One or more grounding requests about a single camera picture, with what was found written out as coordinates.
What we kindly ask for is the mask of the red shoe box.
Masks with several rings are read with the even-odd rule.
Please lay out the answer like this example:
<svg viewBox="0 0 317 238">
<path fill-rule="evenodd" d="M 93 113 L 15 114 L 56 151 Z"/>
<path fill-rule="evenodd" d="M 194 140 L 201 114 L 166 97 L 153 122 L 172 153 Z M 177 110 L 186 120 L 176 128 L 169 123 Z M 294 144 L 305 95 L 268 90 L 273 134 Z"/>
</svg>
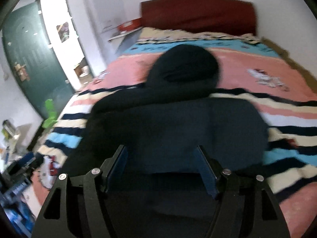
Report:
<svg viewBox="0 0 317 238">
<path fill-rule="evenodd" d="M 122 23 L 120 25 L 117 26 L 118 31 L 123 32 L 123 31 L 133 31 L 135 29 L 138 29 L 139 27 L 141 27 L 141 18 L 136 18 L 133 20 L 129 20 L 125 23 Z"/>
</svg>

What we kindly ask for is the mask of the dark green door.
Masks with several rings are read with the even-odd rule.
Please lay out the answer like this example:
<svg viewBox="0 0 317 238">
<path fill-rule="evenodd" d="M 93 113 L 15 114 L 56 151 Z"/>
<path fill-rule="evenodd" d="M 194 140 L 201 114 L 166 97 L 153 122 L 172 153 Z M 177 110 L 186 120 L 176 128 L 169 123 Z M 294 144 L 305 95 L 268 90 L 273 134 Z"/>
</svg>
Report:
<svg viewBox="0 0 317 238">
<path fill-rule="evenodd" d="M 45 102 L 51 99 L 60 114 L 74 89 L 49 41 L 39 3 L 12 11 L 3 23 L 2 35 L 11 71 L 33 108 L 47 119 Z"/>
</svg>

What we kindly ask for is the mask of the green plastic stool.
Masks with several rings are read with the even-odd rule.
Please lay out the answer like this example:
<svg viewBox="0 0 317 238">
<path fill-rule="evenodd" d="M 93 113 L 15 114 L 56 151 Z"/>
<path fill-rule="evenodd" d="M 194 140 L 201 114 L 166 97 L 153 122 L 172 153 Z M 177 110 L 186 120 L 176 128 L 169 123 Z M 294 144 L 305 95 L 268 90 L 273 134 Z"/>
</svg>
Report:
<svg viewBox="0 0 317 238">
<path fill-rule="evenodd" d="M 48 113 L 48 118 L 43 122 L 44 129 L 51 128 L 57 122 L 57 112 L 55 110 L 54 102 L 52 99 L 45 101 L 45 107 Z"/>
</svg>

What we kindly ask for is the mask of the black hooded puffer jacket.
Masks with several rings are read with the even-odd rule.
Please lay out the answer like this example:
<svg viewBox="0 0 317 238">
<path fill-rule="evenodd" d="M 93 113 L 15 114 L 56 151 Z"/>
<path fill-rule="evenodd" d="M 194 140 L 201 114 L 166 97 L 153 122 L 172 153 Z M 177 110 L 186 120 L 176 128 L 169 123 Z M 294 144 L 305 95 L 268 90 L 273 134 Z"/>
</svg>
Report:
<svg viewBox="0 0 317 238">
<path fill-rule="evenodd" d="M 211 97 L 219 75 L 206 49 L 169 49 L 143 86 L 119 90 L 93 106 L 62 171 L 86 174 L 124 145 L 126 168 L 102 201 L 107 215 L 210 219 L 215 202 L 196 170 L 196 148 L 203 146 L 222 167 L 240 170 L 259 165 L 268 146 L 268 125 L 252 103 Z"/>
</svg>

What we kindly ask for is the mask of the dark red headboard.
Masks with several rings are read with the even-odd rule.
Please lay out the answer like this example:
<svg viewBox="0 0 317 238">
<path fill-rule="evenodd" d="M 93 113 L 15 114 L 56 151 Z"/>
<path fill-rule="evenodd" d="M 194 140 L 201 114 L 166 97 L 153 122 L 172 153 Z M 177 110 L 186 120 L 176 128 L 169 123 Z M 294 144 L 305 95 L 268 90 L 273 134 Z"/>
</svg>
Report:
<svg viewBox="0 0 317 238">
<path fill-rule="evenodd" d="M 240 0 L 150 0 L 140 3 L 141 24 L 160 30 L 257 35 L 251 2 Z"/>
</svg>

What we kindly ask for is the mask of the white bedside shelf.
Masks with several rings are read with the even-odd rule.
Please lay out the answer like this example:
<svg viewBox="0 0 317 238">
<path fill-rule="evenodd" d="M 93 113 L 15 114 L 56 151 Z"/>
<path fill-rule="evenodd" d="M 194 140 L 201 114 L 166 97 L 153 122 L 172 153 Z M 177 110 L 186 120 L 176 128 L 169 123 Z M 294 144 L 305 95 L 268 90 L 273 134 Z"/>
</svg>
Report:
<svg viewBox="0 0 317 238">
<path fill-rule="evenodd" d="M 120 33 L 120 34 L 117 34 L 117 35 L 113 35 L 111 38 L 109 38 L 107 41 L 108 42 L 113 42 L 113 40 L 116 40 L 116 39 L 124 39 L 126 38 L 127 36 L 129 35 L 132 35 L 134 33 L 137 33 L 138 31 L 140 31 L 141 29 L 143 29 L 143 27 L 139 27 L 135 30 L 132 30 L 132 31 L 127 31 L 125 33 Z"/>
</svg>

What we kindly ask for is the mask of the brown cardboard beside bed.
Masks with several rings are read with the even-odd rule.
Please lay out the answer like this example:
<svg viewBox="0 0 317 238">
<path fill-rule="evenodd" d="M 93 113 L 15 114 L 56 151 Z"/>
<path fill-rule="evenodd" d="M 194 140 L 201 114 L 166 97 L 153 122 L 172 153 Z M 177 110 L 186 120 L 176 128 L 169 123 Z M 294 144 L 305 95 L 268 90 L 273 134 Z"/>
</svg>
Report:
<svg viewBox="0 0 317 238">
<path fill-rule="evenodd" d="M 269 48 L 273 49 L 292 69 L 298 71 L 300 75 L 304 78 L 306 84 L 310 87 L 310 89 L 314 93 L 317 92 L 316 78 L 311 74 L 310 71 L 308 71 L 303 66 L 295 62 L 292 58 L 290 58 L 290 53 L 286 49 L 283 49 L 281 46 L 277 45 L 275 42 L 265 37 L 261 38 L 261 42 L 267 45 Z"/>
</svg>

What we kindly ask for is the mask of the Hello Kitty pink blanket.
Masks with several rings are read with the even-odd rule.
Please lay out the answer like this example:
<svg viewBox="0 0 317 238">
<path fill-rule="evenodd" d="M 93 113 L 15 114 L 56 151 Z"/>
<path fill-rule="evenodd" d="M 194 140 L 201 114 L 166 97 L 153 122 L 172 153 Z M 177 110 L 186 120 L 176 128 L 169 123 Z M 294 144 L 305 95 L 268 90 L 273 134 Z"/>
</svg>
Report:
<svg viewBox="0 0 317 238">
<path fill-rule="evenodd" d="M 251 34 L 144 28 L 135 44 L 72 97 L 39 147 L 45 160 L 32 177 L 33 213 L 39 214 L 58 167 L 78 145 L 92 106 L 145 82 L 154 61 L 180 44 L 201 46 L 218 59 L 217 97 L 245 99 L 260 110 L 269 124 L 270 147 L 264 154 L 268 183 L 281 201 L 290 235 L 316 237 L 316 80 L 286 51 Z"/>
</svg>

